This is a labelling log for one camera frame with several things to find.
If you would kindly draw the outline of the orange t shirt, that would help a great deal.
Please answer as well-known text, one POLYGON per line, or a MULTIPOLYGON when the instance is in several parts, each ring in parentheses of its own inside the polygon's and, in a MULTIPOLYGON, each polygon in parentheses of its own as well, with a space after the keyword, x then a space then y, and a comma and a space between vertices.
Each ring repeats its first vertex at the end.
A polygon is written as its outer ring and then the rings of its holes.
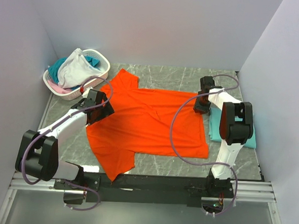
POLYGON ((174 143, 181 156, 208 158, 201 114, 188 103, 194 93, 138 86, 137 76, 121 69, 101 91, 112 95, 115 113, 86 128, 90 148, 110 181, 134 168, 137 153, 174 156, 174 143))

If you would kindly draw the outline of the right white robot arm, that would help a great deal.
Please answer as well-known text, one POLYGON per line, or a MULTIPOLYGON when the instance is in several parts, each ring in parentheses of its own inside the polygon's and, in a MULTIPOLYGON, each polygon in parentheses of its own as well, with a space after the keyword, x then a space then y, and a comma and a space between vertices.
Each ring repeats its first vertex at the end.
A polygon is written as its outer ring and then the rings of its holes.
POLYGON ((213 77, 200 78, 200 97, 194 104, 195 113, 207 114, 211 106, 221 110, 219 134, 220 149, 216 164, 206 177, 205 190, 215 197, 231 190, 232 171, 238 152, 253 135, 252 104, 243 102, 227 93, 221 86, 216 86, 213 77))

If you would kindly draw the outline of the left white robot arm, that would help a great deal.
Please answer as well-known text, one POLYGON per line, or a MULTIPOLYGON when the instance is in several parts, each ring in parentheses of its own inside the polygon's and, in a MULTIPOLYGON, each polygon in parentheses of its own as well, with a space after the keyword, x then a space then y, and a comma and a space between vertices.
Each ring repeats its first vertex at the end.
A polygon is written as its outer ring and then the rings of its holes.
POLYGON ((73 190, 80 189, 85 184, 83 167, 60 161, 58 147, 75 131, 99 122, 114 112, 104 92, 89 90, 86 98, 73 105, 53 124, 23 134, 15 162, 16 171, 30 185, 40 180, 59 179, 73 190))

